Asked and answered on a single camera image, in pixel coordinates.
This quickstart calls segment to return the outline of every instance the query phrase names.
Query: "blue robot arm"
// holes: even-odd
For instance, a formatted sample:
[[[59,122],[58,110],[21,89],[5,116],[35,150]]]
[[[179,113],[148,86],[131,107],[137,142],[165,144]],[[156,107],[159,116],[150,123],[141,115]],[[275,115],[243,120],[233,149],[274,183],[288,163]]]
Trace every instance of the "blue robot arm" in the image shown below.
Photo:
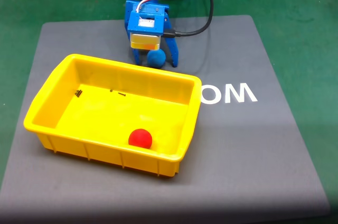
[[[139,50],[148,50],[148,65],[155,68],[163,66],[165,54],[160,49],[162,36],[171,53],[172,65],[177,67],[179,51],[175,35],[180,36],[181,33],[172,29],[168,10],[169,6],[159,4],[156,0],[126,1],[125,28],[136,64],[141,64]]]

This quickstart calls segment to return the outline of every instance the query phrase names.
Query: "white label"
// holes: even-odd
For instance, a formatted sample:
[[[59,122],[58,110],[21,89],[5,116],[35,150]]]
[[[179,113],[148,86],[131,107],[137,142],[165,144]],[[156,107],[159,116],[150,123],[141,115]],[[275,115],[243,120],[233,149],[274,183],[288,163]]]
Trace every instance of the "white label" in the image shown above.
[[[155,20],[140,18],[138,20],[138,26],[140,26],[140,27],[154,27],[155,26]]]
[[[211,89],[215,92],[215,98],[213,100],[206,100],[203,97],[203,90],[204,89]],[[235,88],[233,87],[232,84],[226,84],[226,92],[225,92],[225,103],[229,104],[230,103],[230,92],[232,92],[233,96],[235,97],[235,99],[237,100],[237,102],[244,102],[244,96],[245,93],[244,91],[247,92],[249,98],[251,99],[251,101],[257,101],[257,98],[255,97],[254,93],[252,93],[251,89],[249,88],[248,84],[246,83],[241,83],[240,84],[240,89],[239,89],[239,94],[236,92]],[[218,103],[222,98],[222,93],[221,91],[218,89],[218,87],[215,87],[213,85],[203,85],[202,86],[202,92],[201,92],[201,102],[204,104],[216,104]]]

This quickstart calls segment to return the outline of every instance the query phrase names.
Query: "black cable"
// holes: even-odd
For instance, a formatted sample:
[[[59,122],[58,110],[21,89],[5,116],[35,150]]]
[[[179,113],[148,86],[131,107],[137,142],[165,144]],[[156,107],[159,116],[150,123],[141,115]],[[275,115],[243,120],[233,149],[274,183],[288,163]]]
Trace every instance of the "black cable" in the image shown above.
[[[179,32],[179,31],[175,31],[174,29],[164,30],[163,37],[175,38],[175,37],[181,37],[181,36],[192,36],[192,35],[200,34],[209,27],[211,20],[212,20],[212,15],[213,15],[213,0],[210,0],[210,11],[209,11],[208,21],[203,27],[201,27],[198,30],[191,31],[191,32]]]

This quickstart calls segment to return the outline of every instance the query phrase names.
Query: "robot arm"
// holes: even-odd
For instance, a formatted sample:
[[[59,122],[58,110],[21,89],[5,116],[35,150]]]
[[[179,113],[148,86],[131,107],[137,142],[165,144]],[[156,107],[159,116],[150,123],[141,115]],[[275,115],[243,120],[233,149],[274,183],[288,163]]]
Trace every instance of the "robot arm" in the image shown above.
[[[159,4],[157,0],[126,1],[125,28],[137,64],[140,64],[139,50],[158,51],[161,61],[156,64],[150,63],[148,54],[148,65],[156,68],[162,67],[165,62],[165,54],[160,50],[160,42],[161,37],[164,37],[171,52],[173,66],[176,67],[179,51],[175,37],[196,35],[207,29],[212,20],[213,0],[210,0],[207,23],[204,27],[192,32],[181,33],[172,29],[168,9],[167,5]],[[156,54],[156,52],[151,52],[153,58],[156,58]]]

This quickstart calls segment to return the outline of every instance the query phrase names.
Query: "yellow plastic bin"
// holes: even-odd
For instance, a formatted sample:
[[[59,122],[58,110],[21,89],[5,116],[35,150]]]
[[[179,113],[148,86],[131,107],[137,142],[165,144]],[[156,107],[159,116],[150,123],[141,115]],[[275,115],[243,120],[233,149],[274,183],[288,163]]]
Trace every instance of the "yellow plastic bin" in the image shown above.
[[[174,176],[200,103],[195,76],[72,54],[35,96],[24,127],[55,153]],[[139,128],[151,133],[150,149],[128,144]]]

